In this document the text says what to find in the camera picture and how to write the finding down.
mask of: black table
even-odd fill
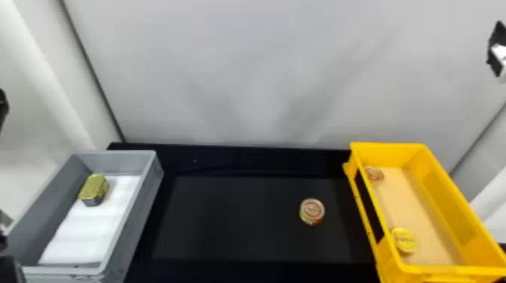
[[[150,281],[379,282],[341,165],[349,151],[113,143],[165,172],[126,277]],[[321,224],[300,202],[325,204]]]

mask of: yellow plastic bin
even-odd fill
[[[425,145],[351,143],[348,176],[383,283],[494,282],[506,256]],[[370,180],[365,166],[381,170]],[[409,230],[412,254],[399,252],[392,230]]]

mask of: round can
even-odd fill
[[[300,219],[313,226],[322,222],[325,215],[323,203],[317,199],[305,199],[300,204]]]
[[[404,254],[412,254],[416,251],[415,236],[408,229],[394,228],[392,229],[392,237],[395,247]]]
[[[381,181],[385,178],[385,175],[381,171],[381,169],[374,167],[374,166],[365,166],[364,167],[365,173],[367,174],[367,177],[371,181]]]

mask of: gold can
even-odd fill
[[[108,191],[109,183],[105,180],[105,176],[103,174],[92,174],[84,182],[78,198],[86,206],[97,206],[102,203]]]
[[[300,219],[313,226],[322,222],[325,215],[323,203],[317,199],[305,199],[300,204]]]
[[[365,173],[367,174],[367,177],[371,181],[381,181],[385,178],[385,175],[383,174],[383,171],[381,171],[379,168],[374,166],[365,166],[364,167]]]
[[[408,229],[394,228],[392,229],[392,237],[395,247],[403,254],[413,254],[416,251],[415,236]]]

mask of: white wall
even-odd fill
[[[504,0],[65,0],[133,142],[423,142],[451,170],[506,102]]]
[[[506,95],[506,85],[496,85]],[[452,173],[471,201],[506,166],[506,111],[502,111]]]
[[[15,0],[41,52],[89,132],[106,148],[118,135],[60,0]]]
[[[0,1],[0,88],[11,104],[0,135],[0,208],[13,218],[69,154],[118,140],[57,3],[18,10]]]
[[[0,208],[15,218],[73,147],[3,44],[0,62],[11,105],[0,134]]]

